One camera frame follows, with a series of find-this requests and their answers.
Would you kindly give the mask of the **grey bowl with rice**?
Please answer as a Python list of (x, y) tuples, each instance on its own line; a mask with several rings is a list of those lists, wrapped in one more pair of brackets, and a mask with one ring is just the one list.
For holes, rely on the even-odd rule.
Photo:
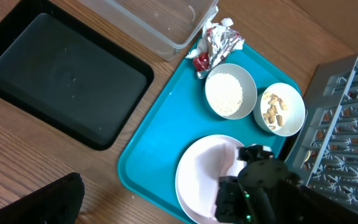
[(209, 107), (224, 119), (242, 119), (257, 101), (257, 87), (244, 68), (224, 63), (213, 68), (204, 84), (204, 95)]

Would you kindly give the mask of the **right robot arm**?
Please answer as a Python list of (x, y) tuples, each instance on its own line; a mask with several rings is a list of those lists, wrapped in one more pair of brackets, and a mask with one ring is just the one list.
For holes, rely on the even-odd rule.
[(227, 144), (214, 213), (221, 223), (347, 223), (358, 214), (309, 189), (261, 145)]

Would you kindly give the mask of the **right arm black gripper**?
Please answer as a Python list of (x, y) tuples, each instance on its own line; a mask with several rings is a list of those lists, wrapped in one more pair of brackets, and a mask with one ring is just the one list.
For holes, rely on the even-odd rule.
[(254, 221), (247, 205), (249, 194), (242, 190), (240, 171), (252, 162), (271, 159), (270, 147), (253, 144), (235, 146), (227, 144), (219, 160), (218, 191), (214, 217), (220, 223), (252, 223)]

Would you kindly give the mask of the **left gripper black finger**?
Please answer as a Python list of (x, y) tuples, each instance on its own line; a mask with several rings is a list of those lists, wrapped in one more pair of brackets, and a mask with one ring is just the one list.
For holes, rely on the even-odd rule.
[(72, 172), (0, 209), (0, 224), (74, 223), (85, 196), (81, 175)]

